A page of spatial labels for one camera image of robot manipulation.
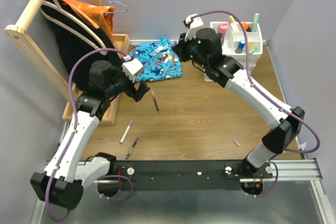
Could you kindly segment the tan eraser block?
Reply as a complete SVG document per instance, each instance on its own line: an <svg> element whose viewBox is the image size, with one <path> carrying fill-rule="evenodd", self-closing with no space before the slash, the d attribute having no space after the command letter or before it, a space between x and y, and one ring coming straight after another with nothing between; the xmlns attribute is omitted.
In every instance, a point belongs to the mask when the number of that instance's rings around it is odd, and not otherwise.
<svg viewBox="0 0 336 224"><path fill-rule="evenodd" d="M248 43L248 48L249 48L250 50L252 50L252 49L254 48L254 43L253 43L253 42L249 42L249 43Z"/></svg>

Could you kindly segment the aluminium rail frame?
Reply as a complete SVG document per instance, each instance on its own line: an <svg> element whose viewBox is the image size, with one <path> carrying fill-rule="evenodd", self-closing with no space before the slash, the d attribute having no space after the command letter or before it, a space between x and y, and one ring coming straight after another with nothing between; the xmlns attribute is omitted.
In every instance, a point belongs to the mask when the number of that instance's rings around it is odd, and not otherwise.
<svg viewBox="0 0 336 224"><path fill-rule="evenodd" d="M84 190L97 180L112 181L99 196L115 201L120 191L130 197L135 191L153 190L243 190L254 198L266 194L263 182L278 179L273 158L286 151L304 126L304 110L272 98L232 57L222 54L219 38L180 39L173 50L183 61L204 67L208 76L249 103L267 122L269 132L245 158L214 161L119 161L113 155L99 153L87 165L78 166L88 139L100 123L111 101L125 93L140 101L148 92L146 83L135 87L143 64L125 55L119 66L106 60L95 61L90 68L89 87L77 99L71 125L53 159L42 173L34 173L30 184L46 206L67 211L80 203Z"/></svg>

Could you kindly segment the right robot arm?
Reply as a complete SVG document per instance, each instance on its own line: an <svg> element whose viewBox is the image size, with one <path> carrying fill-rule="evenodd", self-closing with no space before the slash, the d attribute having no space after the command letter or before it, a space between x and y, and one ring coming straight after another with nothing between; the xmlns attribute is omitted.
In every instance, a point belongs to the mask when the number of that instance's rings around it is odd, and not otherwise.
<svg viewBox="0 0 336 224"><path fill-rule="evenodd" d="M173 51L182 62L191 61L203 67L206 75L221 87L237 94L259 113L269 132L241 162L240 172L249 178L259 174L261 167L281 154L297 137L302 127L304 110L277 100L256 81L242 64L222 53L219 35L212 28L200 28L194 37L180 34Z"/></svg>

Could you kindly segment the white drawer organizer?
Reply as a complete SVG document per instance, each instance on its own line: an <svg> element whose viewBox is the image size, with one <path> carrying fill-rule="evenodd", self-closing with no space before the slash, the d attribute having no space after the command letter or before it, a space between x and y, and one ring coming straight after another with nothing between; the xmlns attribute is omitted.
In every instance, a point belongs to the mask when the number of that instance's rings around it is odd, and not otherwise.
<svg viewBox="0 0 336 224"><path fill-rule="evenodd" d="M235 58L240 64L246 68L246 47L243 48L242 53L236 53L236 48L241 40L245 39L243 31L236 22L238 26L238 31L232 31L231 26L229 26L228 31L224 36L224 42L222 44L222 53ZM248 55L249 55L249 72L252 72L255 68L258 60L263 54L263 39L261 36L260 26L257 25L257 30L255 32L247 31L247 45L248 45Z"/></svg>

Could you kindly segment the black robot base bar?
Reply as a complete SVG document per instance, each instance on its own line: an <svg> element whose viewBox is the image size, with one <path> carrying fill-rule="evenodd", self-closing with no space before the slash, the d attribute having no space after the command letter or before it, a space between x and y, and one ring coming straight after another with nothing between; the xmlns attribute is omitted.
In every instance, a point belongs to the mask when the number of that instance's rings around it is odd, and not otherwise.
<svg viewBox="0 0 336 224"><path fill-rule="evenodd" d="M193 161L117 161L121 178L98 180L98 192L108 197L129 191L240 190L261 193L263 180L272 178L269 163L248 168L239 159Z"/></svg>

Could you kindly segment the orange garment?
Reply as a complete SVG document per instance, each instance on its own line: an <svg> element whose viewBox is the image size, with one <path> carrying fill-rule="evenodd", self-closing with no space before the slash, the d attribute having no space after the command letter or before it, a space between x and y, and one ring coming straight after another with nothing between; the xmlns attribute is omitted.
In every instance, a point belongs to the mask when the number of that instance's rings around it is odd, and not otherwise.
<svg viewBox="0 0 336 224"><path fill-rule="evenodd" d="M98 30L101 28L113 46L118 49L118 45L112 33L113 30L113 6L94 6L76 0L62 0L64 4L70 7L81 19L85 20L91 27Z"/></svg>

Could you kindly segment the blue cap white marker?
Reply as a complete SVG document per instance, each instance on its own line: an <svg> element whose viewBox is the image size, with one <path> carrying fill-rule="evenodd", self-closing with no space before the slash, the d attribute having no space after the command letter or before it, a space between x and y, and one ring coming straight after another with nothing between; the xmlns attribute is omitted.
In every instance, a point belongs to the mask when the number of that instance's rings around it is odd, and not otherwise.
<svg viewBox="0 0 336 224"><path fill-rule="evenodd" d="M174 48L176 44L177 44L177 40L174 40L172 48ZM175 65L175 52L173 50L172 50L172 65L173 66Z"/></svg>

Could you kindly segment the mint grey highlighter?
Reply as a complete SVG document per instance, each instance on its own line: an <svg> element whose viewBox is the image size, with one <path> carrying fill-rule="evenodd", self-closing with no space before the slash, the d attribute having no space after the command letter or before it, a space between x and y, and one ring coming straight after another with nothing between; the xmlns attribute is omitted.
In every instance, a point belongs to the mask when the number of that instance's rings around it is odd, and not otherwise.
<svg viewBox="0 0 336 224"><path fill-rule="evenodd" d="M252 32L256 32L257 31L258 21L259 21L259 13L255 13L254 14L252 28L251 28Z"/></svg>

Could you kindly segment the dark purple pen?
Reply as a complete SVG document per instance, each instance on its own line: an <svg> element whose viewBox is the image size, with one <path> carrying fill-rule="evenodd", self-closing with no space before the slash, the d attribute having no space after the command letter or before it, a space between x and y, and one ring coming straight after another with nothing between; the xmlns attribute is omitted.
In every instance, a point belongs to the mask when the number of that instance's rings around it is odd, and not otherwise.
<svg viewBox="0 0 336 224"><path fill-rule="evenodd" d="M125 157L126 160L128 160L128 159L130 158L130 156L131 156L131 154L132 154L134 148L136 147L136 145L137 145L139 139L140 139L140 136L138 135L137 138L135 139L135 141L133 142L133 144L132 144L130 150L128 151L126 157Z"/></svg>

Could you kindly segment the yellow cap white marker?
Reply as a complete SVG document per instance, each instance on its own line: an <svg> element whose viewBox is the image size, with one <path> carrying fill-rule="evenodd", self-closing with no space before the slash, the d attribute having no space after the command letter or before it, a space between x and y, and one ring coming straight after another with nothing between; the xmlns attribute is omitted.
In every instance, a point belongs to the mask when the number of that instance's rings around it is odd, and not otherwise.
<svg viewBox="0 0 336 224"><path fill-rule="evenodd" d="M232 15L229 15L229 22L230 22L232 25L236 25L236 24L235 24L235 20L234 20L234 18L233 18Z"/></svg>

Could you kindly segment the white wooden hanger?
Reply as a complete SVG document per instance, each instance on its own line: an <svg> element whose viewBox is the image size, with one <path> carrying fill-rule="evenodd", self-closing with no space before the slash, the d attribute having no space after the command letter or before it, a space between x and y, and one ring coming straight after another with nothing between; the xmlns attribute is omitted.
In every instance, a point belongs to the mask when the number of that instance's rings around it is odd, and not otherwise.
<svg viewBox="0 0 336 224"><path fill-rule="evenodd" d="M50 16L43 10L43 6L46 6L56 12L58 12L61 17L65 17L70 20L72 23L76 24L80 27L84 32L79 32L77 29L66 25L65 23L61 22L54 16ZM44 0L41 4L40 13L50 22L62 27L63 29L69 31L73 35L80 38L86 44L91 46L93 49L105 48L106 45L103 40L94 32L92 31L89 26L84 23L70 7L66 6L62 0L52 0L52 3L49 1Z"/></svg>

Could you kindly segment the wooden clothes rack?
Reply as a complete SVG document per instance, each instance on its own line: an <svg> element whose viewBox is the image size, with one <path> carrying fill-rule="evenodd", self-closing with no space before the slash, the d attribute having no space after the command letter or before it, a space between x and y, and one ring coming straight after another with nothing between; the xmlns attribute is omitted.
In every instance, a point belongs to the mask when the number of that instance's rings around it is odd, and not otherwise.
<svg viewBox="0 0 336 224"><path fill-rule="evenodd" d="M4 33L12 40L16 47L35 65L37 69L55 86L60 94L67 100L68 104L63 113L63 120L70 122L70 95L68 93L67 81L51 63L48 57L28 34L28 29L32 24L41 4L44 0L29 0L21 13L18 21L14 25L7 25ZM127 34L113 34L116 43L123 52L127 52L130 45L130 38ZM117 97L111 103L111 108L104 114L101 124L113 125L116 119L118 106Z"/></svg>

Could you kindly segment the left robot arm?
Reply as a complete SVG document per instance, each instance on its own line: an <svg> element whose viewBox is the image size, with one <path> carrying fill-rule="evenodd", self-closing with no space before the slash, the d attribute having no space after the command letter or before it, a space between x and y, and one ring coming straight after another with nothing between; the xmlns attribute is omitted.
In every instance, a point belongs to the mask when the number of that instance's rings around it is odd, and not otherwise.
<svg viewBox="0 0 336 224"><path fill-rule="evenodd" d="M112 98L124 92L138 102L148 92L146 83L134 87L137 76L143 70L144 65L138 59L124 62L119 67L106 60L91 65L87 89L76 100L76 110L59 149L44 171L33 173L30 179L40 200L73 210L84 190L96 179L112 179L116 175L116 157L113 155L99 153L81 169L77 168L78 162Z"/></svg>

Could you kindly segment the purple cap white marker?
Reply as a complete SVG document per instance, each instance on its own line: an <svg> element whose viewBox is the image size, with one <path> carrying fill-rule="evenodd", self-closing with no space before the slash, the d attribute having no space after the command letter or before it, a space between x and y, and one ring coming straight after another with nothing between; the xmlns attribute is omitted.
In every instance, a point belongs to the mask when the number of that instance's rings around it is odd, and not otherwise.
<svg viewBox="0 0 336 224"><path fill-rule="evenodd" d="M120 144L123 144L124 140L126 139L126 136L127 136L128 132L129 132L131 126L132 126L132 124L133 124L133 120L131 120L129 122L129 124L128 124L128 126L127 126L127 128L126 128L126 130L125 130L125 132L124 132L124 134L122 136L122 138L120 139Z"/></svg>

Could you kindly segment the black hanging garment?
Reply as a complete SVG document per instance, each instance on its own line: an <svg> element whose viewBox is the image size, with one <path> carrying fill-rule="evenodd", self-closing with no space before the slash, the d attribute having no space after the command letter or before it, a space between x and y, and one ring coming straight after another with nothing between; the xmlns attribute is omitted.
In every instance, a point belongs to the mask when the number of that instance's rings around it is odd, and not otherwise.
<svg viewBox="0 0 336 224"><path fill-rule="evenodd" d="M65 23L66 25L69 25L70 27L73 27L77 29L79 32L84 32L80 27L78 27L76 24L72 23L70 20L68 20L65 17L61 17L61 15L46 7L42 7L43 10L49 14L50 16L56 17L61 22ZM82 20L84 23L86 23L89 28L92 29L105 43L106 48L114 48L112 42L106 35L106 33L101 29L98 28L96 30L95 28L91 27L85 20ZM62 27L50 22L49 23L51 29L53 30L55 37L56 37L56 43L58 46L59 54L61 56L62 62L67 70L68 73L71 72L73 66L75 63L85 54L93 51L94 49L86 44L84 41L82 41L77 36L73 35L69 31L63 29ZM114 76L113 80L116 78L122 77L125 74L122 71L121 68L121 60L116 52L107 52L106 55L102 55L101 53L96 53L87 59L85 59L82 63L79 64L79 66L76 68L76 71L73 74L72 81L77 85L77 87L83 91L87 87L89 83L89 71L91 69L91 65L98 60L107 60L114 66L114 73L116 76Z"/></svg>

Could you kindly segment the orange black highlighter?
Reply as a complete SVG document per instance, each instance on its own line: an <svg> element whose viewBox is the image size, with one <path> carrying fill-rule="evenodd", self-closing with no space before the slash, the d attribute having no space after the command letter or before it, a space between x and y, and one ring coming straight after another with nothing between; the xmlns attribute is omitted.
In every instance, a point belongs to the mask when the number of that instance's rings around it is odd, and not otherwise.
<svg viewBox="0 0 336 224"><path fill-rule="evenodd" d="M251 32L250 26L245 21L243 21L241 24L242 24L245 31Z"/></svg>

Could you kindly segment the red clear-cap pen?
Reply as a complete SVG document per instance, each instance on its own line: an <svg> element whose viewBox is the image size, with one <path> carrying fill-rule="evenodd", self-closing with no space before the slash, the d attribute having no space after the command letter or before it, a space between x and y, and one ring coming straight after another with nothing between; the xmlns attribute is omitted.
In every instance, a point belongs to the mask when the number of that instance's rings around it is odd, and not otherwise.
<svg viewBox="0 0 336 224"><path fill-rule="evenodd" d="M154 101L156 111L157 111L158 114L160 114L160 109L159 109L159 106L158 106L158 102L157 102L154 90L151 90L151 96L152 96L152 99Z"/></svg>

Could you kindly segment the blue shark print cloth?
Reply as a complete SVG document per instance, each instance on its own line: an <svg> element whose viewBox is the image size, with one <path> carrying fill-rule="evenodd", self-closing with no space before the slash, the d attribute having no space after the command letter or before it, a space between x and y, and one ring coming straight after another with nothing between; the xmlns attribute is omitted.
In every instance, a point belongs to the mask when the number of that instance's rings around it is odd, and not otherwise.
<svg viewBox="0 0 336 224"><path fill-rule="evenodd" d="M129 55L137 58L144 65L144 71L137 76L136 82L153 82L181 77L183 75L182 64L177 54L175 54L175 65L172 65L172 46L173 43L167 37L133 45L129 50Z"/></svg>

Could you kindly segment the pink lid pen tube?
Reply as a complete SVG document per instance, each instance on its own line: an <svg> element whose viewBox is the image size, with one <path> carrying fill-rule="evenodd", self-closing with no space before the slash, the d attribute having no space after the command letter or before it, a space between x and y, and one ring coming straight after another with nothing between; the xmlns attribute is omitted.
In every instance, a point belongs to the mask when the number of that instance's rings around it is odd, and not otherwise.
<svg viewBox="0 0 336 224"><path fill-rule="evenodd" d="M217 33L220 35L221 44L224 43L225 34L227 33L229 28L229 22L221 22L217 26Z"/></svg>

